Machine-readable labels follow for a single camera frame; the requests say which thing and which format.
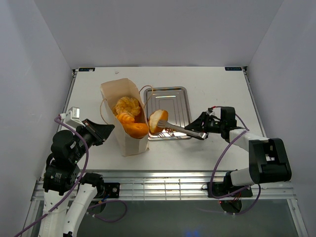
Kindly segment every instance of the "silver tray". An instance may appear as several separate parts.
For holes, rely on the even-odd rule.
[[[152,94],[152,89],[144,91],[144,101]],[[192,122],[188,93],[186,88],[177,87],[157,87],[145,106],[147,118],[156,110],[166,110],[169,113],[168,122],[177,126],[185,127]],[[191,138],[181,132],[166,132],[149,134],[149,140],[169,140]]]

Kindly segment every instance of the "black label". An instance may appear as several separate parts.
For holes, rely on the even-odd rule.
[[[242,71],[241,67],[225,67],[225,71]]]
[[[94,72],[95,68],[79,68],[79,72]]]

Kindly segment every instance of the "tray rim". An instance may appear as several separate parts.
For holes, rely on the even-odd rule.
[[[168,87],[153,87],[154,91],[158,91],[158,90],[171,90],[171,89],[180,89],[182,91],[184,91],[184,100],[185,100],[185,103],[186,103],[186,108],[187,108],[187,112],[188,112],[188,119],[189,119],[189,123],[192,122],[192,117],[191,117],[191,110],[190,110],[190,103],[189,103],[189,97],[188,97],[188,91],[185,87],[183,86],[168,86]],[[148,97],[147,97],[147,93],[149,91],[152,91],[151,88],[147,88],[144,90],[144,101],[147,101]],[[148,109],[147,109],[147,106],[146,105],[144,107],[145,109],[145,113],[146,113],[146,116],[147,118],[149,118],[149,114],[148,114]],[[159,137],[151,137],[150,135],[148,136],[148,140],[151,140],[151,141],[159,141],[159,140],[174,140],[174,139],[191,139],[190,136],[177,136],[177,137],[164,137],[164,138],[159,138]]]

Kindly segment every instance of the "paper bag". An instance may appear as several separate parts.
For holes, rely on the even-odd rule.
[[[114,134],[119,143],[120,152],[123,156],[136,155],[145,152],[148,146],[148,134],[142,139],[135,139],[128,135],[120,121],[113,114],[112,109],[115,107],[117,101],[123,96],[134,97],[139,101],[140,107],[142,108],[139,122],[147,123],[147,118],[144,113],[144,104],[139,95],[138,88],[128,78],[122,78],[119,80],[113,80],[101,84],[101,94],[104,102],[105,109],[109,116],[109,122],[114,124]]]

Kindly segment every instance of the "white wall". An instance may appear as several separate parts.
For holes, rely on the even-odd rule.
[[[295,192],[316,236],[316,1],[285,0],[249,65],[267,135],[284,140]]]
[[[0,236],[25,222],[71,70],[33,0],[0,2]]]
[[[35,0],[72,69],[248,65],[283,0]]]

